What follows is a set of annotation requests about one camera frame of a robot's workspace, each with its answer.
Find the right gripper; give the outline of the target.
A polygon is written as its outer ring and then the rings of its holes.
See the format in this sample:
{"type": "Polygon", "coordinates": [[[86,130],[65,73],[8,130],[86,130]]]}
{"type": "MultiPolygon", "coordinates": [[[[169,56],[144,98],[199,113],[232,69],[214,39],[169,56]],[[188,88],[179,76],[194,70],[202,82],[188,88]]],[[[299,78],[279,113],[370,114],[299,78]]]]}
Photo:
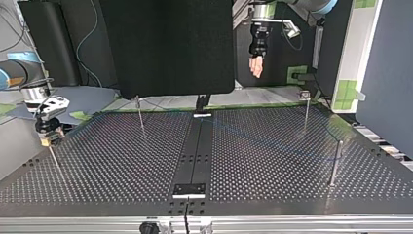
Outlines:
{"type": "Polygon", "coordinates": [[[59,145],[64,138],[62,124],[57,118],[43,120],[38,118],[35,123],[35,130],[40,138],[42,146],[59,145]]]}

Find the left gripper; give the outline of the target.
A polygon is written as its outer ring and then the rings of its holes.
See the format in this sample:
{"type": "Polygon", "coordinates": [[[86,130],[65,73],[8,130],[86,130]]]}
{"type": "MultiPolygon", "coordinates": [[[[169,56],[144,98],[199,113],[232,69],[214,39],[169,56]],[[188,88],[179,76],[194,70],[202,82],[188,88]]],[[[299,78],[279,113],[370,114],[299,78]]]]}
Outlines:
{"type": "Polygon", "coordinates": [[[249,58],[250,72],[259,78],[263,71],[263,58],[267,54],[268,38],[271,34],[271,26],[267,22],[254,22],[250,26],[252,41],[249,45],[249,53],[253,58],[249,58]]]}

